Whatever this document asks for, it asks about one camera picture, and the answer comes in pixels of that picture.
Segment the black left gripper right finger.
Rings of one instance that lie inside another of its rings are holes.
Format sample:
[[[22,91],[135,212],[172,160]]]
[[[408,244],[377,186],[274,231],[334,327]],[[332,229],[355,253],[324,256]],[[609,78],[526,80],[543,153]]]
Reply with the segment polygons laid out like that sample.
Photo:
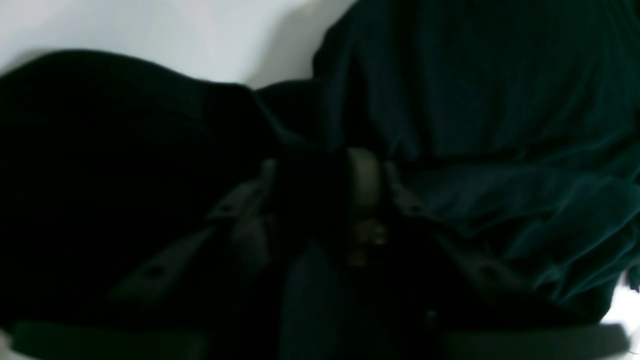
[[[346,152],[350,246],[346,263],[384,277],[427,360],[622,360],[621,325],[589,323],[530,289],[526,279],[469,246],[402,183],[396,166],[364,148]]]

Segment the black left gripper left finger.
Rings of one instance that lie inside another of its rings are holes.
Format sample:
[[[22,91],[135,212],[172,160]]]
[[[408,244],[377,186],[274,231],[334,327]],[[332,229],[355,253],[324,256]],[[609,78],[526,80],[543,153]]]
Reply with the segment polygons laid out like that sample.
[[[276,175],[277,161],[263,161],[259,176],[231,189],[205,216],[201,229],[146,260],[110,291],[110,300],[140,306],[158,303],[183,280],[207,246],[221,256],[210,264],[221,266],[222,275],[246,281],[260,274],[271,261],[262,210]]]

